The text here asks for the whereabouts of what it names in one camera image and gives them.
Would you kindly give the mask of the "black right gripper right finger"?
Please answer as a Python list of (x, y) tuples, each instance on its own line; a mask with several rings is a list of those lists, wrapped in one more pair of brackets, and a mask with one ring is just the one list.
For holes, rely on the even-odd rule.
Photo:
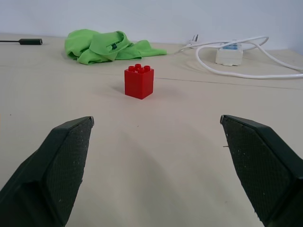
[(266, 227), (303, 225), (303, 160), (269, 126), (231, 115), (220, 123), (236, 174)]

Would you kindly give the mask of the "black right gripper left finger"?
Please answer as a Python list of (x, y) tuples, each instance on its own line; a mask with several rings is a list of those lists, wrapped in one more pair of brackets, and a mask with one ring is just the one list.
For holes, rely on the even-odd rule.
[(82, 183), (94, 118), (53, 128), (0, 191), (2, 227), (64, 227)]

